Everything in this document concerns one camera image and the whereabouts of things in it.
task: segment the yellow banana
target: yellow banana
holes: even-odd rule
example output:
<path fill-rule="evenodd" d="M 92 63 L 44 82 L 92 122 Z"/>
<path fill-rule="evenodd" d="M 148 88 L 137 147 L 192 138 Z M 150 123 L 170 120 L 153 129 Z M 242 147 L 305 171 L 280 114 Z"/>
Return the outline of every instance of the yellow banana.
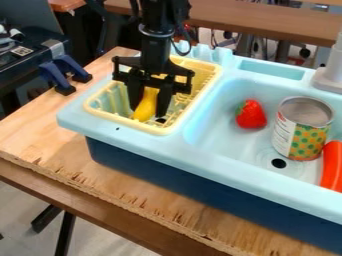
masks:
<path fill-rule="evenodd" d="M 159 89 L 145 87 L 144 96 L 133 113 L 133 119 L 145 122 L 155 115 L 158 92 Z"/>

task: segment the light blue sink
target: light blue sink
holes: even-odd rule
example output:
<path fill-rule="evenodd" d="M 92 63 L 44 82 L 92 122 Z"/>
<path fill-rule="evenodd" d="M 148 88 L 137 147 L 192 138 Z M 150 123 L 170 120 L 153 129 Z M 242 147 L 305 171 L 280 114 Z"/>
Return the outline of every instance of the light blue sink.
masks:
<path fill-rule="evenodd" d="M 317 185 L 322 159 L 291 161 L 271 145 L 277 106 L 287 96 L 307 95 L 328 102 L 336 112 L 331 138 L 342 138 L 342 95 L 313 88 L 311 69 L 237 57 L 228 49 L 211 51 L 204 45 L 189 57 L 220 64 L 223 73 L 172 134 L 151 135 L 86 112 L 83 102 L 105 86 L 111 74 L 62 109 L 59 124 L 96 141 L 342 224 L 342 195 Z M 247 131 L 235 125 L 236 106 L 246 98 L 262 103 L 266 128 Z M 285 160 L 287 166 L 274 167 L 275 158 Z"/>

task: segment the orange carrot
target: orange carrot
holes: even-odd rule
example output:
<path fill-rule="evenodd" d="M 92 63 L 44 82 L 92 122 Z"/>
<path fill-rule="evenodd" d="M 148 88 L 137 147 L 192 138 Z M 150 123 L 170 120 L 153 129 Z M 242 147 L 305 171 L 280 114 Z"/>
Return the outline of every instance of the orange carrot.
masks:
<path fill-rule="evenodd" d="M 331 141 L 323 148 L 321 187 L 342 192 L 342 142 Z"/>

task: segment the robotic arm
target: robotic arm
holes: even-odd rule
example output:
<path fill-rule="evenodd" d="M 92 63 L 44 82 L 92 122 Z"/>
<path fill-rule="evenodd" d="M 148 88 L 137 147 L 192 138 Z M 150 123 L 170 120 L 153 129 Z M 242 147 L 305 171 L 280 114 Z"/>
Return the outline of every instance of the robotic arm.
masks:
<path fill-rule="evenodd" d="M 95 0 L 86 0 L 94 4 Z M 133 17 L 139 16 L 137 0 L 130 0 Z M 113 58 L 113 80 L 121 81 L 127 86 L 130 107 L 134 111 L 139 105 L 145 86 L 158 88 L 156 117 L 163 117 L 168 109 L 172 95 L 191 93 L 191 80 L 195 73 L 180 67 L 170 60 L 171 44 L 178 54 L 184 56 L 191 50 L 190 38 L 184 30 L 182 22 L 189 18 L 191 5 L 188 0 L 140 0 L 142 22 L 139 31 L 142 33 L 142 49 L 140 57 Z M 175 29 L 183 32 L 189 41 L 189 50 L 180 52 L 172 41 Z M 131 67 L 130 71 L 119 70 L 119 65 Z M 165 78 L 153 75 L 165 74 Z M 186 78 L 185 83 L 175 81 L 176 76 Z"/>

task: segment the yellow basket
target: yellow basket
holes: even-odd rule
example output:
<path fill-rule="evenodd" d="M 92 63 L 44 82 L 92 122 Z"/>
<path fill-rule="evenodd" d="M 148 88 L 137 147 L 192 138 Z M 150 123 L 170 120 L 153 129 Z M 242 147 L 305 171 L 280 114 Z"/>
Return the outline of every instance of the yellow basket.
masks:
<path fill-rule="evenodd" d="M 131 118 L 133 111 L 129 107 L 126 86 L 117 81 L 110 81 L 106 86 L 85 100 L 83 107 L 89 113 L 101 118 L 112 120 L 126 126 L 148 132 L 154 135 L 166 135 L 174 131 L 180 124 L 182 116 L 196 101 L 204 88 L 213 85 L 221 73 L 221 66 L 199 60 L 171 56 L 171 60 L 195 72 L 192 79 L 191 94 L 177 93 L 173 96 L 166 113 L 165 122 L 157 122 L 155 117 L 139 122 Z M 179 82 L 185 82 L 185 77 L 176 77 Z"/>

